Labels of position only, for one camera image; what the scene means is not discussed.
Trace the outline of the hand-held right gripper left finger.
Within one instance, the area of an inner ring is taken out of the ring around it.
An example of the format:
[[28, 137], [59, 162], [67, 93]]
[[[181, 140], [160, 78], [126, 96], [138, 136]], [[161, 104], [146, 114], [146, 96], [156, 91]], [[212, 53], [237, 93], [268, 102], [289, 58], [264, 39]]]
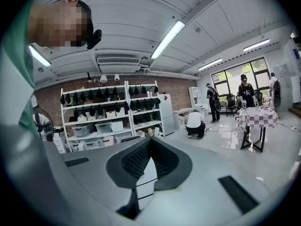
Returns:
[[60, 154], [53, 143], [45, 142], [43, 147], [56, 189], [47, 194], [54, 210], [52, 219], [157, 220], [155, 202], [150, 200], [140, 211], [136, 186], [119, 187], [106, 169], [113, 155], [148, 141], [148, 138], [140, 138], [70, 154]]

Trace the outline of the black framed window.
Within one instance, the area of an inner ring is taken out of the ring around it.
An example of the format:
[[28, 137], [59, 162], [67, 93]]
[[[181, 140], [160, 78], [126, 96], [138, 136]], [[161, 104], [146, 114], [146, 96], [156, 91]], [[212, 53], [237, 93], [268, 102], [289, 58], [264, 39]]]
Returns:
[[252, 85], [254, 91], [261, 92], [263, 100], [267, 101], [270, 73], [263, 57], [212, 74], [213, 85], [220, 96], [220, 100], [226, 101], [226, 96], [238, 93], [242, 74], [246, 75], [247, 82]]

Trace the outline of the wooden top counter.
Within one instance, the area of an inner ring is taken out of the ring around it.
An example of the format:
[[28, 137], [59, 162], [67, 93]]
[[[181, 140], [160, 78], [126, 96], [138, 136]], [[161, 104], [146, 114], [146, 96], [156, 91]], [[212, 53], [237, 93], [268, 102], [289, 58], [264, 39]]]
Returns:
[[184, 108], [173, 111], [175, 130], [184, 129], [187, 124], [188, 115], [194, 111], [194, 108]]

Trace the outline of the ceiling tube light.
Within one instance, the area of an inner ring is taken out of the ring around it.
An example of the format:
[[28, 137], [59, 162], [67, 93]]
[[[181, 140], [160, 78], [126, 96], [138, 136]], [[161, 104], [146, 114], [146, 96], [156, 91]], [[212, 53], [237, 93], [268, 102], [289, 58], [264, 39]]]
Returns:
[[205, 66], [200, 67], [198, 70], [199, 70], [199, 71], [202, 71], [202, 70], [204, 70], [204, 69], [206, 69], [206, 68], [208, 68], [208, 67], [211, 67], [212, 65], [218, 64], [218, 63], [220, 63], [220, 62], [222, 62], [222, 58], [219, 58], [219, 59], [217, 59], [217, 60], [214, 60], [214, 61], [212, 61], [211, 63], [208, 63], [208, 64], [206, 64]]
[[45, 67], [50, 67], [52, 63], [47, 60], [32, 44], [29, 45], [32, 56]]
[[185, 24], [181, 21], [177, 21], [170, 31], [165, 35], [163, 40], [156, 47], [154, 52], [151, 55], [151, 59], [157, 59], [165, 48], [169, 45], [169, 43], [177, 36], [177, 34], [185, 27]]
[[248, 46], [248, 47], [245, 47], [245, 48], [243, 49], [243, 51], [244, 51], [244, 52], [247, 52], [247, 51], [252, 50], [252, 49], [254, 49], [254, 48], [257, 48], [257, 47], [260, 47], [260, 46], [262, 46], [262, 45], [268, 44], [269, 42], [270, 42], [270, 39], [262, 40], [262, 41], [260, 41], [260, 42], [257, 42], [257, 43], [255, 43], [255, 44], [253, 44], [253, 45], [250, 45], [250, 46]]

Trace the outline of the narrow white shelving unit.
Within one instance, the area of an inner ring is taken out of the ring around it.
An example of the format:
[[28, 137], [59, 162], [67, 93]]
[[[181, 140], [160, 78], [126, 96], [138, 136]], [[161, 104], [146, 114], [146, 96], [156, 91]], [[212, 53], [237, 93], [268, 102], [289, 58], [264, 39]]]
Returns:
[[164, 137], [164, 123], [157, 82], [130, 84], [125, 82], [131, 126], [135, 136]]

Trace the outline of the wide white shelving unit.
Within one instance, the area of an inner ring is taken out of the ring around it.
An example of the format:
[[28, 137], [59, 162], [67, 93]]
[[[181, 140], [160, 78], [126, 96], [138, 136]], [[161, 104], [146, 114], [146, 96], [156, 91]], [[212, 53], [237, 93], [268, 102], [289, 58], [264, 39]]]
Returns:
[[133, 135], [127, 82], [123, 85], [61, 90], [61, 115], [71, 152], [118, 144]]

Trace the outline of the tall white bookcase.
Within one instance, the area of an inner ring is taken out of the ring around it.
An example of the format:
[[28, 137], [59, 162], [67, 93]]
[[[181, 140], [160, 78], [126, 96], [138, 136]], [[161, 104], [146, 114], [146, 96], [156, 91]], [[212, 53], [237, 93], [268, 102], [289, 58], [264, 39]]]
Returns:
[[191, 107], [196, 108], [196, 107], [201, 107], [202, 101], [201, 101], [201, 94], [199, 87], [189, 87], [189, 96], [190, 96], [190, 104]]

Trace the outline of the person's green shirt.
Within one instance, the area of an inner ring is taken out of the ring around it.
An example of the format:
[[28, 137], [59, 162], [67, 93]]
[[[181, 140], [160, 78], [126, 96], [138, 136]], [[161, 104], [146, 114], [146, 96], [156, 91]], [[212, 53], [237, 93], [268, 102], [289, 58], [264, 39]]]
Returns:
[[0, 124], [19, 125], [36, 134], [31, 104], [33, 61], [27, 38], [32, 4], [28, 0], [20, 8], [0, 42]]

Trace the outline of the black standing fan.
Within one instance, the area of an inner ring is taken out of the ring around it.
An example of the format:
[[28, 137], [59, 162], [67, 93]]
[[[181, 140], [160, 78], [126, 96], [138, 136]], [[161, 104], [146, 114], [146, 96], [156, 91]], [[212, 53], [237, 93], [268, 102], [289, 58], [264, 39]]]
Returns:
[[53, 141], [54, 125], [50, 115], [38, 106], [32, 109], [33, 120], [37, 133], [42, 141]]

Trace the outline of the ceiling air conditioner unit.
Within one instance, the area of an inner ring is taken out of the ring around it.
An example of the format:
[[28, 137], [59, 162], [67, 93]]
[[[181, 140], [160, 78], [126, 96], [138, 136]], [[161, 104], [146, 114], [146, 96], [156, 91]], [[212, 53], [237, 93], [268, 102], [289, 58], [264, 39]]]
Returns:
[[130, 57], [97, 57], [102, 73], [135, 73], [141, 69], [140, 59]]

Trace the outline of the group of white storage bins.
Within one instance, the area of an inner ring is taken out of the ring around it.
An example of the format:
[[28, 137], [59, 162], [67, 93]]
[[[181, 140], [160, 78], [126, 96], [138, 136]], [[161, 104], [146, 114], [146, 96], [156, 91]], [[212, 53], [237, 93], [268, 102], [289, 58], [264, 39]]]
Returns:
[[106, 118], [92, 118], [86, 121], [67, 123], [72, 130], [67, 137], [68, 146], [73, 152], [96, 149], [113, 145], [119, 135], [131, 134], [129, 115], [121, 110], [107, 113]]

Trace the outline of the white refrigerator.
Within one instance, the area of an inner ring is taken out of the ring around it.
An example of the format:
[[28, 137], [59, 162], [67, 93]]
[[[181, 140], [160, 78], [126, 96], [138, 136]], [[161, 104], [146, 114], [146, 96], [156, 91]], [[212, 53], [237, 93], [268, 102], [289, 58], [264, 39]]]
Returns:
[[175, 132], [171, 97], [169, 94], [159, 94], [158, 99], [160, 100], [159, 107], [164, 136], [167, 136]]

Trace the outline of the white drawer cabinet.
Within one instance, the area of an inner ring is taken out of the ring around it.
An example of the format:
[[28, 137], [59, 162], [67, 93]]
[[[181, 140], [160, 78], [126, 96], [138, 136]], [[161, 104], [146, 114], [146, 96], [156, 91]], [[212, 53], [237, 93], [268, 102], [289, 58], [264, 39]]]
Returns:
[[53, 142], [56, 145], [59, 153], [66, 153], [67, 152], [67, 147], [65, 145], [65, 143], [66, 143], [66, 136], [53, 137]]

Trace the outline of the checkered cloth table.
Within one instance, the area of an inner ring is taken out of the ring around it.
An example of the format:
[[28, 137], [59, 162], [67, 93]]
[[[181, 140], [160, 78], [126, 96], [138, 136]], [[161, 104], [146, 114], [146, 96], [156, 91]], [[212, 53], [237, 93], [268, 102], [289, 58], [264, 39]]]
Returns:
[[[277, 124], [278, 116], [276, 112], [269, 107], [248, 107], [239, 110], [238, 126], [244, 131], [240, 149], [242, 150], [253, 145], [257, 151], [262, 153], [265, 144], [266, 129], [274, 128]], [[247, 139], [247, 132], [256, 128], [260, 129], [259, 139], [255, 142], [250, 142], [250, 140]]]

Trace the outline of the black office chair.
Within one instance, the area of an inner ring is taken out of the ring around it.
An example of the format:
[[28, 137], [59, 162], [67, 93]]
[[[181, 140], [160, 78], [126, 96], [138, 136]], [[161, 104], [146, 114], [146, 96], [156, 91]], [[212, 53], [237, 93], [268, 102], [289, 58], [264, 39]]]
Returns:
[[256, 90], [254, 90], [254, 95], [255, 95], [255, 98], [258, 101], [258, 106], [262, 106], [262, 104], [263, 104], [263, 93], [260, 92], [258, 89], [256, 89]]
[[234, 95], [226, 96], [226, 116], [228, 116], [229, 113], [234, 116], [234, 113], [237, 111], [235, 99], [236, 97]]

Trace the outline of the rows of black caps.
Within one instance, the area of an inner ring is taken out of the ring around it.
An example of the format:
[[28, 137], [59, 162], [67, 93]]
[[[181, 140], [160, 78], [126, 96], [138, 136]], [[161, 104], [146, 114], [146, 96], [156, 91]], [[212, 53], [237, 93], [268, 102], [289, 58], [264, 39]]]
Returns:
[[126, 93], [125, 84], [61, 91], [63, 125], [92, 118], [106, 118], [111, 111], [120, 114], [124, 110], [129, 115]]

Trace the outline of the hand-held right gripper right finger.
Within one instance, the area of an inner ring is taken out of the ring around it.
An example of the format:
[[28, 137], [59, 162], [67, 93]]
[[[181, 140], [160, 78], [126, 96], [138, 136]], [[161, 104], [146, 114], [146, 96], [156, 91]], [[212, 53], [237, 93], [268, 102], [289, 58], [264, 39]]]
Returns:
[[248, 171], [211, 150], [162, 139], [185, 152], [192, 170], [177, 188], [155, 192], [151, 226], [247, 226], [244, 217], [269, 195]]

